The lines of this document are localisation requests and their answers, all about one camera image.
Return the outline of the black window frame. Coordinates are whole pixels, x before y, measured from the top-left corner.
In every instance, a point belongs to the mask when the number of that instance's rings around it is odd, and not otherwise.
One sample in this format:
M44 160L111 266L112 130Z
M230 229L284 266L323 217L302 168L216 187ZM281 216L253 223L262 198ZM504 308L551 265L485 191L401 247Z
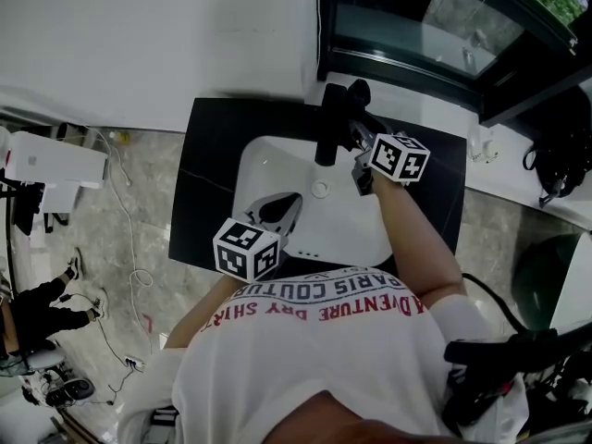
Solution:
M317 77L431 95L491 126L592 78L592 0L317 0Z

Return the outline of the dark grey cloth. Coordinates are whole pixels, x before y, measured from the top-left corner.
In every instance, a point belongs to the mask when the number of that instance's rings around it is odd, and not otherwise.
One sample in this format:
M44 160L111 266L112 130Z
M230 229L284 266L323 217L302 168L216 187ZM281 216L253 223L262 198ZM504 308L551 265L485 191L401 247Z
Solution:
M351 119L358 120L364 124L364 117L368 116L366 107L371 101L371 93L368 83L365 80L356 80L346 91L342 107L344 128L340 135L341 145L349 152L358 149L352 140L349 129ZM374 140L369 139L369 147L372 147Z

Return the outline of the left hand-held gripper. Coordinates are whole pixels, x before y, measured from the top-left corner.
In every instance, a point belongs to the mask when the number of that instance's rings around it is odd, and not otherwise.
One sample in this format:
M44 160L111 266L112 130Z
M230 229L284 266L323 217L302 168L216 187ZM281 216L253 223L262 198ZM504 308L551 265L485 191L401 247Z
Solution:
M277 269L302 204L298 192L279 192L229 217L213 238L216 270L249 284Z

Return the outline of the black faucet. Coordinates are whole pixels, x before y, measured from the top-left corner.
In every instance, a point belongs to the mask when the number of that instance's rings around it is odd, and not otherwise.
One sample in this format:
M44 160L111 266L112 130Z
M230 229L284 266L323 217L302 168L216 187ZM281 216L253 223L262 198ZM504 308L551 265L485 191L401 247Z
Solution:
M346 117L346 88L329 83L323 94L318 115L318 141L314 161L321 167L336 163L338 148L348 146L349 122Z

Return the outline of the green and white bathtub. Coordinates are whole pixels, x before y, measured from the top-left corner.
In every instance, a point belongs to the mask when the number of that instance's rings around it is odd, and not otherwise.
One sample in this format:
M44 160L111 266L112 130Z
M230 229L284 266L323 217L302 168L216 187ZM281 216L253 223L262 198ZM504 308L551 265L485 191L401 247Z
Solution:
M562 234L529 247L511 291L530 329L592 321L592 233Z

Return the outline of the white printed t-shirt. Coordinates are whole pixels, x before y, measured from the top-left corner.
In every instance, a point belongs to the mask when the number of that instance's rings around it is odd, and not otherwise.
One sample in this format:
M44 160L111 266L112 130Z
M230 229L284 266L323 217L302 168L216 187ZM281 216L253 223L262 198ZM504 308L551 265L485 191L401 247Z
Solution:
M467 297L427 307L374 268L253 283L225 299L188 346L151 359L130 385L117 439L146 442L154 413L168 408L173 444L260 444L321 392L363 418L446 436L445 348L492 336Z

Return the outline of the black backpack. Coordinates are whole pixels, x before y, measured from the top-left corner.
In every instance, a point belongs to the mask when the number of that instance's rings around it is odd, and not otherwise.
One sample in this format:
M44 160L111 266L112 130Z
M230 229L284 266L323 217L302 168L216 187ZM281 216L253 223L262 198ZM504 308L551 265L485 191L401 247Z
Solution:
M536 171L542 188L538 207L570 195L592 170L592 130L547 135L533 142L524 154L523 168Z

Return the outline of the person's left forearm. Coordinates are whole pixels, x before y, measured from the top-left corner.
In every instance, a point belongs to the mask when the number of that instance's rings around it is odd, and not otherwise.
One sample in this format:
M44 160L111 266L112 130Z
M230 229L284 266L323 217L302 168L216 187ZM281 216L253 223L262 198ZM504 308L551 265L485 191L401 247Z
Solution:
M207 294L194 305L173 327L165 349L186 349L193 337L212 318L221 304L246 283L229 276L222 276Z

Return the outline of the person's right forearm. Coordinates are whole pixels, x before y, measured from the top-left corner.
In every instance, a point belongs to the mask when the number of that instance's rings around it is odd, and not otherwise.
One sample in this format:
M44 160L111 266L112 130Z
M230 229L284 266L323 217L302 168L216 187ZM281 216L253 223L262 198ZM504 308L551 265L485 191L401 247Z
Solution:
M409 192L377 171L378 199L399 279L428 308L451 295L465 295L458 263Z

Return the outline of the black body-worn rig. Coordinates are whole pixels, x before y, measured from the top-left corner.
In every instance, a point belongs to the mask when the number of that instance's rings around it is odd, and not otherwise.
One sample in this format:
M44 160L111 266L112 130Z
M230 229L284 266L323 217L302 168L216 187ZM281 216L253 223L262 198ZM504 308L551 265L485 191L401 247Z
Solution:
M444 424L459 436L508 396L519 375L538 376L526 386L528 435L592 417L592 400L573 392L577 385L592 391L592 320L560 329L528 329L489 286L469 273L462 276L494 300L515 333L502 341L457 339L447 345L451 396L442 413Z

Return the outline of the dark wooden vanity cabinet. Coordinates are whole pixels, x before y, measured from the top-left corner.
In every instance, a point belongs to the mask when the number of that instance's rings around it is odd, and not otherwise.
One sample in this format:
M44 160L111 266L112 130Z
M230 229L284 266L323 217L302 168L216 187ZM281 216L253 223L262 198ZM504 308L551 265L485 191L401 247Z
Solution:
M465 139L398 119L380 120L430 150L425 174L409 193L455 250L463 210ZM315 105L249 98L195 99L179 162L170 258L214 270L213 237L231 215L241 155L247 145L264 136L316 144L324 127L321 109Z

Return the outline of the black headset device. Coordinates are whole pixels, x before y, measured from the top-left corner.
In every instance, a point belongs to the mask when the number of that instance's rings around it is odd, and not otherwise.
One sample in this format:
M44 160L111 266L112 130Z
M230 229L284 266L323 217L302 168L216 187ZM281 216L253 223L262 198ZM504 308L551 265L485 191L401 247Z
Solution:
M95 392L93 382L88 378L71 378L49 385L45 392L45 404L62 409L90 398Z

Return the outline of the white sink basin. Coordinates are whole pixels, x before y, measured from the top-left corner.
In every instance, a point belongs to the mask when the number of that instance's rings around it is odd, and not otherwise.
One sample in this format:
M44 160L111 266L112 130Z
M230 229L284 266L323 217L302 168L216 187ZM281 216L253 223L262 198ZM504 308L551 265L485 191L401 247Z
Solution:
M279 192L298 192L300 217L286 252L296 258L339 265L377 266L392 255L377 198L361 196L352 178L355 156L339 147L334 166L315 162L316 143L273 136L251 141L240 158L232 216L254 201ZM316 199L311 185L321 179L330 194Z

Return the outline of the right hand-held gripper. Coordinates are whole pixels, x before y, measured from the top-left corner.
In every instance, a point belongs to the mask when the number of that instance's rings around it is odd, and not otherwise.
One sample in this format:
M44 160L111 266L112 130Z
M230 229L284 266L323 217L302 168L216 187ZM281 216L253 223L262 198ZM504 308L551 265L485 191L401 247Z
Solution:
M351 119L349 129L354 144L362 151L355 157L351 173L361 196L371 193L373 171L403 185L418 182L423 176L431 153L418 140L392 135L391 128L374 116L365 116L364 124Z

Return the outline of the white water dispenser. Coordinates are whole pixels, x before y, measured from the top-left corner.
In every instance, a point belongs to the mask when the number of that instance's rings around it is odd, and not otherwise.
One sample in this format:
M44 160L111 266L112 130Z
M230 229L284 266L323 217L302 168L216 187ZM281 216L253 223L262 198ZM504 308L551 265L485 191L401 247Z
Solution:
M3 149L8 179L44 185L43 213L70 214L79 189L104 187L105 153L26 131L9 135Z

